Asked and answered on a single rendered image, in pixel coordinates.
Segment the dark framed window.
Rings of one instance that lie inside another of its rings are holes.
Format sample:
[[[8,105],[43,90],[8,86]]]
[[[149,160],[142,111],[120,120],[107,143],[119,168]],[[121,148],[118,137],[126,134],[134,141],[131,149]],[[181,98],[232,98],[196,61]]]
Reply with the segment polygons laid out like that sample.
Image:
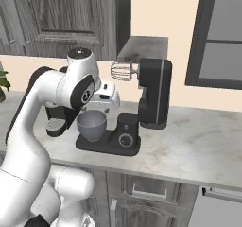
[[[199,0],[187,86],[242,90],[242,0]]]

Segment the black stand mixer base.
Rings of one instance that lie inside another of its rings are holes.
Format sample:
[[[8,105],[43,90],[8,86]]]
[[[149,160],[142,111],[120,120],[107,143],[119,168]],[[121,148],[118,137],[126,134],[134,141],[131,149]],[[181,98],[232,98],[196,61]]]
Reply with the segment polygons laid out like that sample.
[[[140,149],[139,121],[136,113],[120,113],[113,131],[106,128],[102,137],[94,142],[79,134],[76,148],[120,156],[135,156]]]

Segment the grey base cupboard door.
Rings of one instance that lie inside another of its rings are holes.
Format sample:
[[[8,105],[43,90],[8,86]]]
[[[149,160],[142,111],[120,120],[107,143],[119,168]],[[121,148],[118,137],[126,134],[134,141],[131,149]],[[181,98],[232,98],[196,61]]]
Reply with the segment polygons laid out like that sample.
[[[116,227],[188,227],[199,187],[176,184],[171,201],[146,201],[127,192],[128,174],[107,172],[109,205],[117,200]]]

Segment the grey drawer front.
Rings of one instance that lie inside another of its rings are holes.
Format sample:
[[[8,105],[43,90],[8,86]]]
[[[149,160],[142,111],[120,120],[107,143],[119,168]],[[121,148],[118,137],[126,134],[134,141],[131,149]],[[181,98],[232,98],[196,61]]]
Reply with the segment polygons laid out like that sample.
[[[127,176],[127,192],[132,196],[132,187],[139,191],[145,191],[156,194],[164,194],[164,190],[167,189],[167,198],[165,201],[171,201],[173,198],[173,192],[176,184],[174,182],[152,179],[148,177],[140,176]]]

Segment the black coffee machine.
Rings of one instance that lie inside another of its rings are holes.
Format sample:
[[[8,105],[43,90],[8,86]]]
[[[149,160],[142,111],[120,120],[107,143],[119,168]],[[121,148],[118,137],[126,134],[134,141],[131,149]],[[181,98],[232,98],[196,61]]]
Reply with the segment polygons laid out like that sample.
[[[63,106],[46,107],[47,125],[46,132],[51,137],[59,137],[68,130],[79,114],[79,110],[69,109]]]

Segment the grey dishwasher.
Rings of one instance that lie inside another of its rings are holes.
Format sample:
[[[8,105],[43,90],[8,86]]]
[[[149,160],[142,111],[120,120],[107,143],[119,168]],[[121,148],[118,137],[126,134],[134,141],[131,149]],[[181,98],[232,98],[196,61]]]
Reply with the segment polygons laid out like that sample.
[[[194,205],[188,227],[242,227],[242,203],[218,200],[202,195],[202,188]],[[216,192],[242,196],[242,191],[214,187]]]

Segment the green potted plant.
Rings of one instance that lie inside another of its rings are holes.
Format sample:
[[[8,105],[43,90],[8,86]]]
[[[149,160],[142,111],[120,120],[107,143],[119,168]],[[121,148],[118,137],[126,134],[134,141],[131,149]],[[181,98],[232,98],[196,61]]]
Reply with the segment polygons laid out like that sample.
[[[6,99],[6,95],[3,91],[3,88],[6,88],[9,91],[10,83],[7,80],[6,74],[8,71],[0,71],[0,103]]]

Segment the grey marble shelf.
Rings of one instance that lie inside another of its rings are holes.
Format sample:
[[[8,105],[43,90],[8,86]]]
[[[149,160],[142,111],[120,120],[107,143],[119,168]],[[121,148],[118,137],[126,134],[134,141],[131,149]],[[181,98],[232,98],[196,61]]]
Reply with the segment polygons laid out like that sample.
[[[117,60],[139,63],[141,59],[166,59],[167,50],[167,37],[130,36]]]

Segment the grey mixing bowl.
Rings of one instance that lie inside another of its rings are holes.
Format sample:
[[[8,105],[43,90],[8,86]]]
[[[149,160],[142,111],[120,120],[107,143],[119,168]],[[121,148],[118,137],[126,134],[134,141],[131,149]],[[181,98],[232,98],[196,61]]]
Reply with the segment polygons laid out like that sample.
[[[99,140],[107,128],[106,115],[98,110],[81,113],[77,118],[78,131],[88,141]]]

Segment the grey wood wall cupboard door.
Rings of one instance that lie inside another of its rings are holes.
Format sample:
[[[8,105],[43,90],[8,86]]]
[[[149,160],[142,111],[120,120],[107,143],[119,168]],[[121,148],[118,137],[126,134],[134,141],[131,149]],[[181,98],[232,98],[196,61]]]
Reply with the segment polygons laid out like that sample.
[[[115,0],[28,0],[29,56],[64,58],[86,47],[101,61],[116,56]]]
[[[17,42],[7,0],[0,0],[0,55],[24,56],[25,52]]]

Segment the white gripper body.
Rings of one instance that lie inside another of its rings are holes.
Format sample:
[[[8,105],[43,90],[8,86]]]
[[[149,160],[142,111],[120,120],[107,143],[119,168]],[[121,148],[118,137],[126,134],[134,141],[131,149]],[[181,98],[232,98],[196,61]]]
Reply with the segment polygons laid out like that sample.
[[[117,91],[113,92],[95,92],[91,102],[101,103],[104,105],[118,107],[120,105],[120,97]]]

